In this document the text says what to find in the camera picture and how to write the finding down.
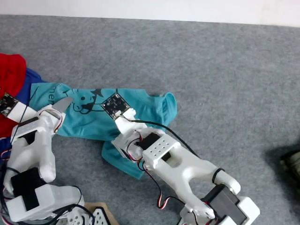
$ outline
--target printed graphic on shirt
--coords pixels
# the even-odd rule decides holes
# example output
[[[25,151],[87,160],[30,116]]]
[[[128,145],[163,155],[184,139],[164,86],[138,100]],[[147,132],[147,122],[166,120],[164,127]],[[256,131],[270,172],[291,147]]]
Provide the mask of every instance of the printed graphic on shirt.
[[[74,98],[73,109],[75,112],[81,114],[88,114],[90,112],[103,112],[101,103],[103,102],[103,95],[101,89],[83,90],[71,89],[64,92],[66,96]]]

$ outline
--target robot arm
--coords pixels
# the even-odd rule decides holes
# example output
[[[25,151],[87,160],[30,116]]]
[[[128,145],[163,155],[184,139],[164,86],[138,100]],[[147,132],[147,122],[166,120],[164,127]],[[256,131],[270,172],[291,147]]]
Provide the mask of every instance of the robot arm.
[[[102,107],[120,130],[112,141],[120,154],[133,163],[143,160],[144,168],[163,179],[185,203],[181,224],[249,225],[258,217],[260,211],[250,198],[236,196],[240,192],[236,179],[195,156],[163,130],[134,122],[135,110],[119,94],[111,96]],[[193,178],[216,186],[199,199],[189,185]]]
[[[61,127],[63,111],[71,102],[71,98],[64,98],[36,112],[7,94],[0,99],[0,113],[21,121],[12,131],[11,156],[4,177],[5,188],[14,196],[6,201],[13,222],[55,217],[58,209],[71,204],[84,205],[77,187],[48,184],[56,176],[52,137]],[[78,212],[83,211],[76,208],[65,216]]]

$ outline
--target blue cloth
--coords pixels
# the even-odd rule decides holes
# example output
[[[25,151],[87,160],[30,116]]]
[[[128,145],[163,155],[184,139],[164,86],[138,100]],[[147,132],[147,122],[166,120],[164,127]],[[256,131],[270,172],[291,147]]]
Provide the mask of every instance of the blue cloth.
[[[37,74],[32,69],[27,68],[23,87],[20,90],[20,92],[16,95],[15,98],[17,100],[19,100],[20,102],[27,105],[29,103],[29,99],[30,99],[31,84],[32,83],[42,83],[42,82],[44,82],[44,81],[41,79],[39,74]],[[4,151],[6,149],[10,149],[10,148],[11,148],[10,137],[0,140],[0,152]]]
[[[65,111],[66,118],[57,134],[108,141],[102,149],[102,157],[129,175],[140,178],[143,173],[136,164],[123,158],[110,145],[110,141],[120,132],[114,120],[101,107],[101,103],[116,92],[136,110],[136,117],[139,119],[168,125],[177,114],[175,97],[169,92],[163,96],[149,96],[142,89],[72,89],[62,83],[32,84],[30,107],[38,110],[64,97],[73,97],[74,100]]]

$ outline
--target turquoise shirt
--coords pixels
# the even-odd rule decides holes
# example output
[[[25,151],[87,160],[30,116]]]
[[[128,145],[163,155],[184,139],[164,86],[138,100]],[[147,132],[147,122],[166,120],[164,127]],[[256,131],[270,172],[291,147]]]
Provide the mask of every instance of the turquoise shirt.
[[[65,111],[66,118],[57,134],[109,141],[104,143],[102,157],[129,175],[141,178],[143,173],[136,164],[123,158],[110,143],[120,132],[114,120],[101,107],[101,103],[116,92],[136,110],[136,118],[169,125],[176,117],[176,100],[170,92],[149,96],[143,89],[72,89],[62,83],[33,83],[30,107],[39,110],[62,98],[72,97],[74,100]]]

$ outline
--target wire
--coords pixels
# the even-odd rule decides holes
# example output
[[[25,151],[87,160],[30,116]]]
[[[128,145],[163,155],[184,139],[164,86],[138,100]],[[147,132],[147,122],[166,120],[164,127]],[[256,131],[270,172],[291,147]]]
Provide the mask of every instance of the wire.
[[[11,149],[7,149],[7,150],[3,151],[3,152],[1,153],[1,155],[0,155],[0,159],[1,159],[1,160],[9,160],[9,157],[3,158],[3,155],[4,155],[5,153],[9,152],[9,151],[11,151]]]
[[[152,121],[130,120],[130,119],[127,119],[124,115],[122,115],[122,117],[125,118],[126,120],[128,120],[129,122],[148,123],[148,124],[152,124],[152,125],[156,125],[156,126],[165,128],[166,130],[168,130],[169,132],[171,132],[178,140],[180,140],[181,143],[183,143],[190,152],[192,152],[195,156],[197,156],[199,158],[199,156],[194,152],[194,150],[192,150],[192,148],[181,137],[179,137],[174,131],[172,131],[169,127],[167,127],[167,126],[165,126],[163,124],[160,124],[160,123],[152,122]]]
[[[79,205],[79,204],[71,204],[71,205],[67,205],[65,207],[60,208],[60,210],[62,210],[62,211],[60,213],[58,213],[56,215],[56,217],[54,217],[53,219],[51,219],[48,222],[43,223],[43,224],[28,224],[28,223],[23,222],[23,221],[22,222],[18,222],[18,224],[20,224],[20,225],[50,225],[53,222],[55,222],[59,217],[61,217],[62,214],[64,214],[64,212],[66,210],[70,210],[71,211],[75,207],[78,207],[78,208],[83,209],[84,211],[86,211],[89,214],[89,216],[92,217],[92,224],[91,225],[95,225],[95,217],[94,217],[94,215],[87,208],[85,208],[84,206]]]
[[[3,197],[4,197],[6,200],[12,200],[12,198],[8,198],[8,197],[4,196],[4,194],[3,194]]]
[[[125,152],[129,155],[129,157],[131,158],[131,160],[132,160],[132,161],[135,161],[135,162],[138,161],[138,159],[133,158],[132,155],[130,155],[130,154],[128,153],[128,148],[129,148],[129,146],[130,146],[134,141],[137,141],[137,140],[140,140],[140,138],[133,139],[133,140],[127,145],[126,150],[125,150]]]
[[[141,171],[145,171],[144,169],[142,169],[142,168],[140,167],[140,162],[141,162],[141,159],[137,161],[137,163],[136,163],[136,164],[137,164],[137,167],[138,167]]]
[[[162,191],[161,191],[160,185],[159,185],[158,182],[154,179],[154,177],[153,177],[153,176],[145,169],[144,163],[145,163],[145,161],[144,161],[143,164],[142,164],[143,169],[144,169],[145,172],[151,177],[151,179],[155,182],[155,184],[157,185],[157,187],[158,187],[158,189],[159,189],[159,196],[158,196],[158,199],[157,199],[157,207],[158,207],[160,210],[163,210],[163,209],[167,206],[168,201],[169,201],[171,198],[176,199],[177,201],[179,201],[179,202],[182,203],[182,204],[185,204],[182,200],[180,200],[179,198],[174,197],[174,196],[168,196],[168,197],[166,197],[166,199],[164,200],[163,204],[161,204]]]
[[[12,223],[8,222],[8,220],[3,215],[1,216],[1,219],[5,225],[13,225]]]
[[[83,196],[83,193],[81,192],[81,189],[78,187],[78,186],[76,186],[76,185],[72,185],[72,187],[75,187],[75,188],[77,188],[78,190],[79,190],[79,192],[80,192],[80,198],[79,198],[79,200],[78,200],[78,203],[77,203],[77,205],[79,204],[79,202],[81,201],[81,198],[82,198],[82,196]]]
[[[196,225],[199,225],[199,224],[198,224],[198,219],[197,219],[197,216],[196,216],[195,212],[194,212],[194,211],[192,211],[192,213],[193,213],[193,215],[194,215],[194,218],[195,218]]]
[[[61,124],[62,124],[62,114],[60,111],[56,110],[56,109],[44,109],[42,110],[38,115],[40,116],[42,114],[42,112],[44,111],[55,111],[57,112],[58,114],[60,114],[60,123],[57,125],[57,127],[54,129],[54,132],[56,133],[56,131],[60,128]]]
[[[15,172],[15,173],[17,173],[17,174],[20,174],[19,171],[17,171],[17,170],[14,169],[14,168],[11,168],[11,167],[6,167],[6,170],[11,170],[11,171],[13,171],[13,172]]]
[[[21,121],[22,121],[22,119],[23,119],[23,117],[24,117],[24,114],[25,114],[26,110],[27,110],[28,104],[26,105],[26,107],[25,107],[25,109],[24,109],[24,111],[23,111],[23,114],[22,114],[22,116],[21,116],[21,118],[20,118],[20,121],[19,121],[19,123],[18,123],[18,125],[17,125],[17,128],[15,129],[14,136],[13,136],[13,138],[10,140],[10,144],[12,144],[13,141],[14,141],[15,134],[17,133],[17,131],[18,131],[18,129],[19,129],[20,123],[21,123]]]

